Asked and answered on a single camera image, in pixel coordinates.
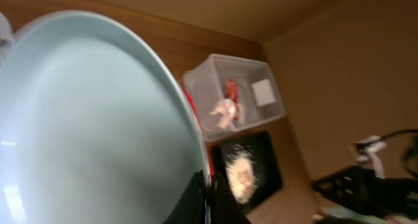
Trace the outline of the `rice food leftovers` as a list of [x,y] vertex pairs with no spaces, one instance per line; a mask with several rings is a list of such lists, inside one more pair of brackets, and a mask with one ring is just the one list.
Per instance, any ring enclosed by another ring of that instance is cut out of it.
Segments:
[[233,144],[233,151],[226,155],[225,171],[230,190],[239,204],[246,204],[252,198],[258,186],[253,160],[250,150],[239,144]]

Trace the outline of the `red plastic tray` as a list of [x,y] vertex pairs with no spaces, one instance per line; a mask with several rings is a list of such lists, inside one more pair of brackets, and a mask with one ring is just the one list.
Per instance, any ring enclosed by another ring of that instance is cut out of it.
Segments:
[[[193,110],[193,113],[194,113],[194,115],[195,115],[195,117],[198,121],[200,130],[201,130],[201,132],[203,132],[202,127],[201,127],[201,123],[199,121],[199,115],[197,114],[197,110],[196,110],[195,104],[193,102],[193,99],[185,88],[183,88],[183,92],[184,92],[187,100],[189,101],[189,104],[190,104],[190,106]],[[210,183],[213,183],[213,181],[214,181],[214,166],[213,166],[213,162],[212,162],[212,157],[211,157],[210,150],[209,150],[209,147],[208,147],[207,143],[204,140],[203,140],[203,142],[204,142],[204,145],[205,145],[205,148],[206,148],[206,157],[208,159],[208,165],[209,165],[209,169],[210,169]]]

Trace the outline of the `red snack wrapper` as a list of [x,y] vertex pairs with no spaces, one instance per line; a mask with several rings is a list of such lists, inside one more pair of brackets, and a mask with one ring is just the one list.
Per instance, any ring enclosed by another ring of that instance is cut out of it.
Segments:
[[230,99],[235,106],[235,113],[233,116],[234,121],[238,121],[240,119],[240,106],[239,106],[239,90],[238,84],[231,78],[226,79],[225,81],[226,87],[226,97]]

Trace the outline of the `black food waste tray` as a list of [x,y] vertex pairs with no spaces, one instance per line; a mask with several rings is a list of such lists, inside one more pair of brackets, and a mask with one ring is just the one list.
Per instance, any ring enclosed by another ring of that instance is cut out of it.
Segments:
[[226,155],[233,151],[231,147],[233,144],[239,144],[245,149],[250,150],[255,161],[253,167],[257,178],[255,184],[258,188],[248,203],[239,204],[237,202],[239,209],[244,214],[248,214],[260,203],[269,198],[269,196],[281,189],[282,178],[270,135],[268,132],[262,131],[227,140],[211,149],[214,169],[223,174],[227,183],[228,179],[225,165],[229,159],[227,159]]

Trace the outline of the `white tissue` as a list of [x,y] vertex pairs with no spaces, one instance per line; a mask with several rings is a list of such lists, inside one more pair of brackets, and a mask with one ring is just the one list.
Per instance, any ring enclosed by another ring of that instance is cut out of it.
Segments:
[[216,126],[221,129],[227,129],[234,122],[241,122],[242,105],[231,99],[222,99],[209,115],[220,115]]

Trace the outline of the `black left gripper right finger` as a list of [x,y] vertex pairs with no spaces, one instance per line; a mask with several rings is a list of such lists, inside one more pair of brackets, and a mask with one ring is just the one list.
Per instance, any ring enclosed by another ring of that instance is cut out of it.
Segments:
[[211,224],[251,224],[240,211],[222,173],[215,172],[210,190]]

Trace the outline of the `clear plastic bin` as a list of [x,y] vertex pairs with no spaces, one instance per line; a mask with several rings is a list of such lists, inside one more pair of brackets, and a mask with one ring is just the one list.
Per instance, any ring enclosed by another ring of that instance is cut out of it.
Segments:
[[[238,84],[241,122],[227,129],[216,126],[220,115],[209,115],[226,97],[226,79]],[[268,63],[241,57],[211,54],[187,71],[184,87],[193,99],[205,141],[213,142],[286,116],[279,87]]]

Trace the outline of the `light blue plate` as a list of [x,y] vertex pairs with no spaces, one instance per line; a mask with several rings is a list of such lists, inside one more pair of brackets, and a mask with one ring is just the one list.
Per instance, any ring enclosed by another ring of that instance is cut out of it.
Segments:
[[134,31],[53,12],[1,66],[2,223],[162,223],[194,175],[201,131],[179,83]]

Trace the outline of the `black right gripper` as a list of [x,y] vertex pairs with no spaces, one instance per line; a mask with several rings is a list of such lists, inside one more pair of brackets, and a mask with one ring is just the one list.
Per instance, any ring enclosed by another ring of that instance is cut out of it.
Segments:
[[402,168],[411,178],[388,178],[377,152],[382,136],[370,136],[355,143],[357,160],[371,168],[347,167],[312,182],[323,198],[354,212],[384,218],[394,214],[417,219],[417,137],[401,155]]

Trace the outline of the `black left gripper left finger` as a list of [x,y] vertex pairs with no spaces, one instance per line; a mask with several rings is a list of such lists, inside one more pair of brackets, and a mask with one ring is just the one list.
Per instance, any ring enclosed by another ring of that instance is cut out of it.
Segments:
[[163,224],[205,224],[206,186],[202,171],[195,172]]

